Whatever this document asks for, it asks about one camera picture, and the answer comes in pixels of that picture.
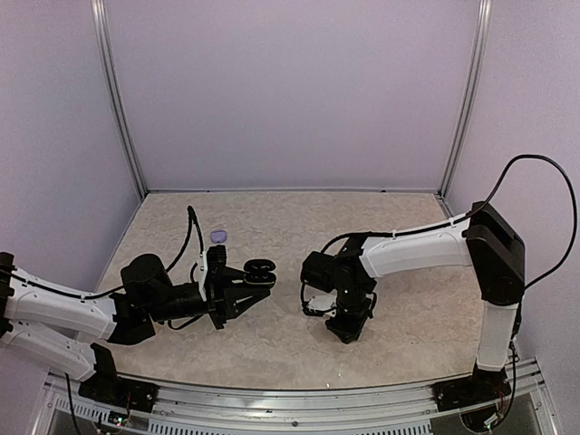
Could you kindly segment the lilac earbud charging case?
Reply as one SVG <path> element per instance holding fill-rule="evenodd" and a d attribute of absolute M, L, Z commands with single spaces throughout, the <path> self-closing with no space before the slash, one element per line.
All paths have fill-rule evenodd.
<path fill-rule="evenodd" d="M 224 244 L 227 241 L 227 231 L 224 229 L 212 230 L 210 240 L 213 244 Z"/>

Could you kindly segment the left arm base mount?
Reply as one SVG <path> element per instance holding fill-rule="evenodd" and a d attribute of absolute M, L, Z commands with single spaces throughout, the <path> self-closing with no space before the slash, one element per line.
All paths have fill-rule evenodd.
<path fill-rule="evenodd" d="M 91 349 L 96 359 L 93 364 L 94 374 L 81 382 L 79 394 L 126 411 L 151 413 L 160 387 L 152 382 L 120 376 L 109 349 L 97 343 L 93 343 Z"/>

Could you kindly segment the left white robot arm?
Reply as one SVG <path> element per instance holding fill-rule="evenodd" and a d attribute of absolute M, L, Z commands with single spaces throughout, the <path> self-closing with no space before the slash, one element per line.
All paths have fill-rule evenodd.
<path fill-rule="evenodd" d="M 208 316 L 217 329 L 267 298 L 276 265 L 252 259 L 238 270 L 227 266 L 226 249 L 201 255 L 201 277 L 176 285 L 160 258 L 144 254 L 121 270 L 122 289 L 90 294 L 54 288 L 19 270 L 1 255 L 1 343 L 48 363 L 80 382 L 90 382 L 115 403 L 127 393 L 108 344 L 135 345 L 156 333 L 156 324 L 190 325 Z"/>

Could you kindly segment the black earbud charging case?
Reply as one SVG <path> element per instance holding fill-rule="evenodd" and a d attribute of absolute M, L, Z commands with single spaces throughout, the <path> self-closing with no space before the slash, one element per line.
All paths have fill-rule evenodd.
<path fill-rule="evenodd" d="M 276 283 L 276 264 L 268 259 L 251 259 L 244 264 L 244 282 L 249 285 L 268 285 Z"/>

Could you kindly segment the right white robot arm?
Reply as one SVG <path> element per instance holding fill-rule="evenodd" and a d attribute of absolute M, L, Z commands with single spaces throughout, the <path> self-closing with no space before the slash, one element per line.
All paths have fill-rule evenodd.
<path fill-rule="evenodd" d="M 321 298 L 302 298 L 304 314 L 326 316 L 327 328 L 351 343 L 372 318 L 378 279 L 411 270 L 470 266 L 484 310 L 475 373 L 464 381 L 463 392 L 470 401 L 482 402 L 498 388 L 526 291 L 525 244 L 489 203 L 476 202 L 469 212 L 431 226 L 346 233 L 336 240 L 343 244 L 336 254 L 313 251 L 302 263 L 302 286 L 325 292 Z"/>

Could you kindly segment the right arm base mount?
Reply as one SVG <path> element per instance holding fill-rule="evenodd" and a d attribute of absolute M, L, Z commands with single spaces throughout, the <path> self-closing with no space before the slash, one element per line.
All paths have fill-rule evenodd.
<path fill-rule="evenodd" d="M 512 393 L 506 369 L 491 372 L 481 370 L 477 365 L 470 375 L 436 382 L 432 389 L 438 412 L 506 398 Z"/>

